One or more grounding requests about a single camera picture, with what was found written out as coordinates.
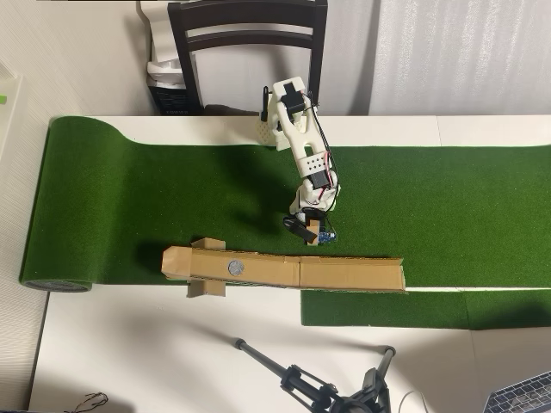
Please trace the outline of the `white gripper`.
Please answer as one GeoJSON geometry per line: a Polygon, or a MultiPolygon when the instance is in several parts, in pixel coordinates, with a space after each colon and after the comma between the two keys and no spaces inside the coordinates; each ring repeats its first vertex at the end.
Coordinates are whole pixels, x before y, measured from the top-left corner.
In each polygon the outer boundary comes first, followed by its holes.
{"type": "Polygon", "coordinates": [[[328,213],[335,208],[340,189],[339,184],[336,187],[314,189],[311,183],[302,183],[289,207],[289,213],[292,216],[304,215],[306,208],[328,213]]]}

